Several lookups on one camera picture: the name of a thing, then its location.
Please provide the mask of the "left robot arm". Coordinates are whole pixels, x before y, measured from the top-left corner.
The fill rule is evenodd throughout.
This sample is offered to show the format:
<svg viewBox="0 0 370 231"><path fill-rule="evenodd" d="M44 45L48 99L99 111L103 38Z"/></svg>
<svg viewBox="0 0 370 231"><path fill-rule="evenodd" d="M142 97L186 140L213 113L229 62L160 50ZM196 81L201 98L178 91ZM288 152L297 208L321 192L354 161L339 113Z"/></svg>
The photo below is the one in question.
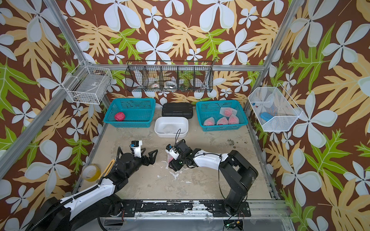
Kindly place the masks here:
<svg viewBox="0 0 370 231"><path fill-rule="evenodd" d="M68 197L48 199L29 222L28 231L74 231L90 221L104 215L118 213L121 199L116 196L141 166L155 163L158 150L141 157L123 153L119 148L119 158L108 175L100 178L97 184Z"/></svg>

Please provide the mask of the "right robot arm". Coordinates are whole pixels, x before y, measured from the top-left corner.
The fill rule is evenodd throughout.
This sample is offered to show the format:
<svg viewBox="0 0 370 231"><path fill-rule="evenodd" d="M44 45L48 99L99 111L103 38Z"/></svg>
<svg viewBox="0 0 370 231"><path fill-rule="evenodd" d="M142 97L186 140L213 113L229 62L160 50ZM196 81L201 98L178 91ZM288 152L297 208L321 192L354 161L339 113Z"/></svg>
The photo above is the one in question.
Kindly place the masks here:
<svg viewBox="0 0 370 231"><path fill-rule="evenodd" d="M224 208L228 215L236 215L242 202L247 199L248 191L258 177L258 171L238 151L228 154L217 154L202 149L191 149L184 139L175 145L167 145L166 153L172 157L169 167L179 171L183 166L188 168L207 167L222 173L230 187L224 199Z"/></svg>

